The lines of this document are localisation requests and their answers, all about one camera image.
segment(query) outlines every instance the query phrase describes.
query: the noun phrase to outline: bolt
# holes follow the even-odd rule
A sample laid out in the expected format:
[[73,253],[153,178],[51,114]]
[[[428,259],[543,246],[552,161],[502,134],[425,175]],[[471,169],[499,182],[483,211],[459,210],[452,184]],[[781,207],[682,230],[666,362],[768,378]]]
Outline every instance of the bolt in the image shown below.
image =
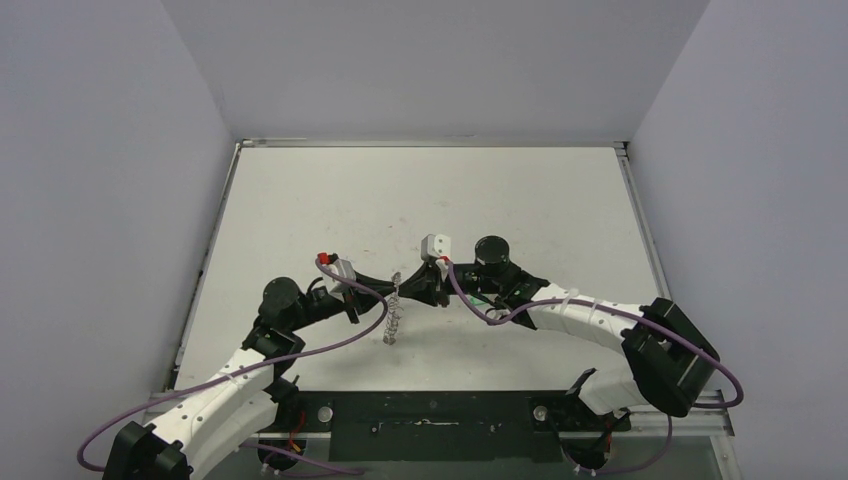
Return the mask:
[[330,407],[321,407],[318,409],[318,420],[323,423],[329,422],[333,418],[333,409]]
[[538,407],[533,409],[533,418],[540,422],[544,422],[546,418],[548,418],[548,409],[543,405],[539,405]]

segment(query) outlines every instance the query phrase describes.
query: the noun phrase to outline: red wire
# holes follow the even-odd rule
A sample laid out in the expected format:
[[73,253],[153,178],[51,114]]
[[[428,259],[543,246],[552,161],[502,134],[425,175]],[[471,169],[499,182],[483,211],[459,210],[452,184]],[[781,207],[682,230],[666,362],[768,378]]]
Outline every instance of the red wire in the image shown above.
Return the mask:
[[297,424],[294,430],[289,433],[289,450],[294,448],[294,436],[300,433],[300,430],[303,428],[303,425],[306,423],[306,412],[300,411],[300,423]]

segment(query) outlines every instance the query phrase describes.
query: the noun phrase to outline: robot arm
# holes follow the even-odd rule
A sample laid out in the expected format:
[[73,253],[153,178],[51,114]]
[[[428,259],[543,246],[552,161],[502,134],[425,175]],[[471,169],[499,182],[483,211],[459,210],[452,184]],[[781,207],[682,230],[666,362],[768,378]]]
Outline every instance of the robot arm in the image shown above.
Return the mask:
[[[496,295],[494,303],[511,309],[510,320],[516,324],[577,336],[624,355],[629,368],[589,370],[569,391],[596,415],[650,404],[669,415],[686,416],[714,371],[691,351],[612,310],[650,319],[718,360],[712,346],[670,300],[619,305],[566,290],[512,263],[509,246],[499,237],[477,243],[474,263],[449,265],[450,238],[429,235],[422,242],[421,258],[419,270],[399,286],[401,297],[447,306],[450,295]],[[216,385],[185,398],[144,426],[131,422],[118,433],[105,480],[202,479],[254,432],[279,425],[291,414],[298,390],[282,374],[294,360],[273,364],[269,360],[302,351],[304,343],[294,331],[342,312],[359,323],[358,315],[379,303],[339,278],[355,280],[383,296],[394,291],[391,282],[362,275],[335,254],[319,254],[319,263],[323,287],[303,293],[286,277],[266,286],[253,330],[212,377]],[[540,301],[549,304],[535,305]],[[261,362],[267,365],[242,372]]]

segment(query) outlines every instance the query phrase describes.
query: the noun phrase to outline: coil spring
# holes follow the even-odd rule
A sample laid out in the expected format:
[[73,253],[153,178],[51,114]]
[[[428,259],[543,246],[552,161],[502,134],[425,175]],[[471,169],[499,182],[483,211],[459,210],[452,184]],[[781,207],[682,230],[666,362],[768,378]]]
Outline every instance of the coil spring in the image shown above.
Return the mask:
[[400,321],[400,311],[403,310],[403,307],[400,306],[400,280],[400,272],[395,272],[392,275],[394,291],[386,299],[389,304],[389,313],[386,315],[386,330],[383,332],[383,343],[386,345],[393,345],[396,341],[395,335],[397,335]]

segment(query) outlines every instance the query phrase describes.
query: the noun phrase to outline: gray wall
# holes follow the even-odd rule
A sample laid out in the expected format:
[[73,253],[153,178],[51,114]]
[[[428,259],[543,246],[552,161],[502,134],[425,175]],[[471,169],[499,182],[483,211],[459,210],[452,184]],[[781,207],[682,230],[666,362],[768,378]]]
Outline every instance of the gray wall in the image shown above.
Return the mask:
[[161,388],[231,137],[158,0],[20,0],[0,145],[0,477],[96,478],[77,444]]
[[713,0],[630,147],[672,293],[747,387],[747,478],[848,471],[846,19]]
[[163,0],[239,137],[631,138],[707,0]]

